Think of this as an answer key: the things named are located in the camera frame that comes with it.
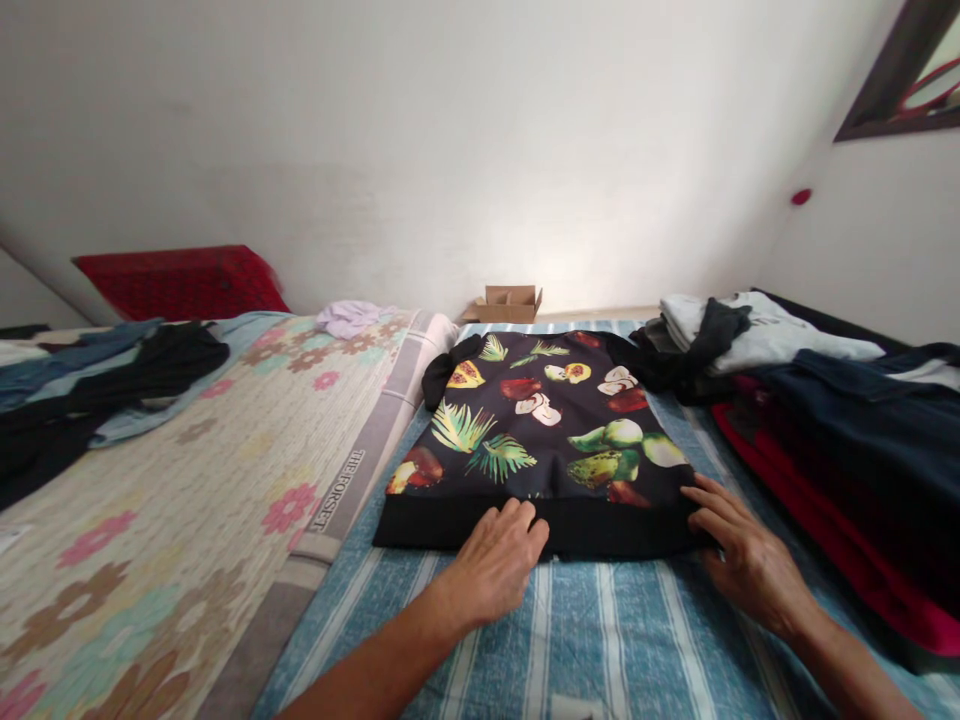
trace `lavender cloth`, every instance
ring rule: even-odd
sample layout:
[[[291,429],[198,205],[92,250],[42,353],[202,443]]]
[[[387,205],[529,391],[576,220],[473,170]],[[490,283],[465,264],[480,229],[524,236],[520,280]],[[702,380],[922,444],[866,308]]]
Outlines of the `lavender cloth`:
[[[362,300],[338,300],[317,315],[317,329],[326,330],[338,340],[349,340],[373,325],[381,316],[396,311],[392,305],[382,308]]]

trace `cardboard box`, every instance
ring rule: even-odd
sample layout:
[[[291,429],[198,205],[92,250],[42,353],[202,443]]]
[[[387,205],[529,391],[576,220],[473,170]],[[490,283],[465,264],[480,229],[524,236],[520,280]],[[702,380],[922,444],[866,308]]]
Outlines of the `cardboard box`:
[[[532,323],[543,300],[536,285],[487,285],[485,298],[477,298],[463,314],[464,322]]]

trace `bed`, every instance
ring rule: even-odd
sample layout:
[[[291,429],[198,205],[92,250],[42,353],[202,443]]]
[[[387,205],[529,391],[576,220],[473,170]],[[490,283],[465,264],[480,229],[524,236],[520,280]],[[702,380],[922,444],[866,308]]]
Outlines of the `bed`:
[[[606,330],[627,321],[474,325],[467,334]],[[927,717],[960,715],[960,679],[916,676],[891,662],[843,592],[751,479],[705,408],[650,395],[665,431],[694,467],[722,482],[790,547],[818,601],[862,638]],[[270,718],[409,603],[452,560],[371,546],[383,490],[430,421],[421,409],[294,631],[261,695]],[[776,638],[739,616],[693,556],[644,563],[548,562],[523,606],[469,635],[431,677],[406,717],[822,717],[832,709]]]
[[[278,316],[163,424],[0,514],[0,717],[249,714],[454,333]]]

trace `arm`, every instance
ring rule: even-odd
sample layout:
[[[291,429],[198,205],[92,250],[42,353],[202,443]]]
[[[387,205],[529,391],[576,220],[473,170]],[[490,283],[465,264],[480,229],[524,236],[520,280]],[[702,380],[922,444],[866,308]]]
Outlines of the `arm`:
[[[520,607],[549,534],[535,515],[516,498],[490,508],[450,567],[279,717],[397,717],[471,630]]]
[[[717,589],[790,646],[843,717],[919,718],[870,651],[820,607],[783,542],[719,483],[697,475],[697,485],[681,491],[703,506],[690,527],[723,547],[722,558],[702,551]]]

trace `person's right hand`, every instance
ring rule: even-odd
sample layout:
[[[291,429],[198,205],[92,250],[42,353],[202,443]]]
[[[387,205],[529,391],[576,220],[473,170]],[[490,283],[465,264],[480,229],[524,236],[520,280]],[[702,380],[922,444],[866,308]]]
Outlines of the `person's right hand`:
[[[712,535],[723,548],[701,551],[717,589],[767,630],[790,642],[826,614],[803,581],[786,545],[718,482],[696,476],[698,487],[680,491],[703,507],[690,528]]]
[[[487,625],[520,607],[550,535],[546,520],[533,523],[536,514],[532,503],[516,498],[503,510],[490,508],[457,559],[434,581],[430,590],[439,592],[443,606],[466,625]]]

